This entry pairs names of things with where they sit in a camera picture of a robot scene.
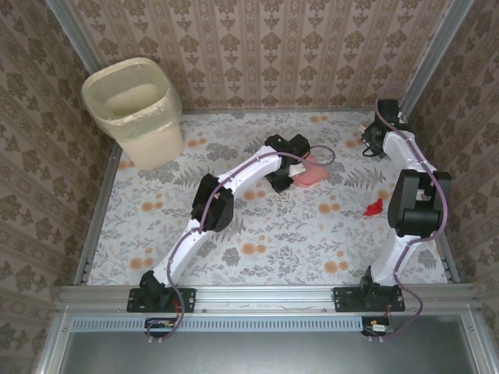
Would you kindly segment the pink plastic dustpan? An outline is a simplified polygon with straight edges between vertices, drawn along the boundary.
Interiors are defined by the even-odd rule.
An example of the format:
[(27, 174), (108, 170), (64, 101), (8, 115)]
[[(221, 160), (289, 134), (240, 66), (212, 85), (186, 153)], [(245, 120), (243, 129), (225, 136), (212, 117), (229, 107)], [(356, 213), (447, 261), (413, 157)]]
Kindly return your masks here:
[(312, 187), (329, 176), (326, 168), (317, 165), (317, 163), (318, 160), (314, 155), (310, 154), (306, 157), (306, 163), (302, 163), (306, 167), (306, 172), (298, 177), (292, 178), (298, 187)]

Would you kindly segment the aluminium frame post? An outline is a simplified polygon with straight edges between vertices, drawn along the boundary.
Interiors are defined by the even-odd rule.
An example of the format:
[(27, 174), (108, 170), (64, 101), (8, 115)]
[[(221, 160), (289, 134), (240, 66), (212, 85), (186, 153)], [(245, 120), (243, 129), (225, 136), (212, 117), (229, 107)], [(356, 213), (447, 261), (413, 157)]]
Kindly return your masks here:
[(449, 9), (439, 23), (437, 32), (430, 42), (421, 63), (402, 99), (402, 116), (407, 118), (416, 106), (424, 89), (436, 72), (446, 50), (458, 32), (459, 27), (472, 7), (473, 0), (452, 0)]
[(83, 24), (76, 18), (67, 0), (46, 0), (55, 18), (58, 20), (69, 42), (79, 55), (85, 69), (96, 73), (102, 69), (96, 52), (90, 46), (90, 40), (84, 33)]

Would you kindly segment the beige trash bin with liner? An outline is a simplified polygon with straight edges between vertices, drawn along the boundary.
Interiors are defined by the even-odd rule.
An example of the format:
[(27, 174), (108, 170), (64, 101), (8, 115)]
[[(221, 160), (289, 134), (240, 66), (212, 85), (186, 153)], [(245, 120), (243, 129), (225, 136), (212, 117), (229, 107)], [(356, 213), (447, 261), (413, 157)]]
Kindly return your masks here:
[(158, 168), (182, 153), (181, 99), (153, 60), (137, 57), (110, 65), (89, 76), (81, 94), (99, 128), (139, 169)]

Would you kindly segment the small connector board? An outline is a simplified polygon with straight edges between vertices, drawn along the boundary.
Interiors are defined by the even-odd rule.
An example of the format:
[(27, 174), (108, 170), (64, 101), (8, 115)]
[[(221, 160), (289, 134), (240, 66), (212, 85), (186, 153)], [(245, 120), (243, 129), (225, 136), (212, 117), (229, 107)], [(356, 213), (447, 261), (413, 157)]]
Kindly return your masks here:
[(163, 340), (176, 325), (176, 322), (175, 317), (145, 319), (144, 333), (150, 341)]
[(367, 337), (384, 337), (394, 333), (394, 325), (388, 316), (363, 317), (361, 334)]

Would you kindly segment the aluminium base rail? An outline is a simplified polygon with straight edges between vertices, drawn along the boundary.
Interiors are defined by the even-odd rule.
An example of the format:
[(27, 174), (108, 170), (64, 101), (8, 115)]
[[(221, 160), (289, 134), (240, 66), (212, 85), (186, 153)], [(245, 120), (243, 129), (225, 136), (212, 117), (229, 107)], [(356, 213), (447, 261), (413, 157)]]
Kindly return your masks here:
[[(65, 286), (55, 312), (125, 316), (131, 286)], [(333, 285), (196, 286), (195, 315), (319, 316), (334, 314)], [(479, 312), (470, 284), (410, 284), (423, 300), (424, 315)]]

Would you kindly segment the floral patterned table mat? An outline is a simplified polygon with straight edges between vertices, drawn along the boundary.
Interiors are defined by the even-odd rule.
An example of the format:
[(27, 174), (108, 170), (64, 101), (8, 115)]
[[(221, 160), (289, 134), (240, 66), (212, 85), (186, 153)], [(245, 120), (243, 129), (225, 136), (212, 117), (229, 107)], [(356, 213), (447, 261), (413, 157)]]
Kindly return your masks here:
[(276, 193), (265, 179), (235, 201), (230, 225), (206, 241), (182, 274), (184, 286), (355, 284), (388, 246), (384, 213), (398, 172), (363, 156), (360, 129), (373, 113), (271, 112), (185, 115), (182, 155), (141, 171), (123, 154), (88, 282), (136, 285), (182, 235), (200, 180), (254, 154), (268, 136), (305, 136), (328, 176), (309, 188)]

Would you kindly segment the red crumpled paper scrap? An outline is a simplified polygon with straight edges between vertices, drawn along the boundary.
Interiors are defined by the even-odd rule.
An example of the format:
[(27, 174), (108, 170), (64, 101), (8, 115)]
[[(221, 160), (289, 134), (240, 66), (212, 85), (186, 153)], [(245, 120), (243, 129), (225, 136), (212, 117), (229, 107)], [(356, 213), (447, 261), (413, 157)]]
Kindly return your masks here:
[(364, 212), (364, 216), (372, 217), (378, 214), (381, 214), (384, 209), (384, 201), (382, 199), (378, 199), (375, 203), (370, 204), (366, 211)]

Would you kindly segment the aluminium table side rail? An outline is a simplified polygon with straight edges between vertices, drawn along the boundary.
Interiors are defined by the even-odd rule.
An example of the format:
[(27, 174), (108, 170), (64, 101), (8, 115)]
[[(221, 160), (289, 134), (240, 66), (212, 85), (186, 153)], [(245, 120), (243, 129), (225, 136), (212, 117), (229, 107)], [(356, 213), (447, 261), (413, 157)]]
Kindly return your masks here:
[(94, 254), (97, 250), (97, 244), (101, 235), (102, 225), (107, 212), (108, 202), (111, 196), (121, 155), (122, 148), (117, 143), (114, 143), (108, 166), (106, 167), (106, 171), (104, 173), (101, 190), (97, 198), (89, 230), (87, 232), (87, 237), (83, 245), (79, 265), (73, 280), (74, 285), (86, 284), (88, 282), (89, 272), (91, 271)]
[(394, 162), (401, 163), (401, 174), (395, 187), (392, 202), (396, 205), (394, 219), (398, 238), (406, 240), (400, 257), (400, 267), (409, 259), (409, 251), (423, 242), (434, 241), (442, 250), (447, 265), (448, 279), (459, 282), (455, 261), (452, 258), (444, 229), (448, 222), (448, 195), (451, 176), (438, 171), (417, 146), (407, 118), (398, 114), (402, 129), (396, 129), (393, 147)]

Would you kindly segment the grey metal panel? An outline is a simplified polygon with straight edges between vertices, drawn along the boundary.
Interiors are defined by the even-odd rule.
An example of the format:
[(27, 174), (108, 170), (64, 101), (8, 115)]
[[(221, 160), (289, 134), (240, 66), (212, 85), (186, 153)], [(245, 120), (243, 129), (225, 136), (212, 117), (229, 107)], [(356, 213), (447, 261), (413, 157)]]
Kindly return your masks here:
[(477, 374), (463, 325), (421, 317), (398, 336), (361, 333), (75, 333), (61, 374)]

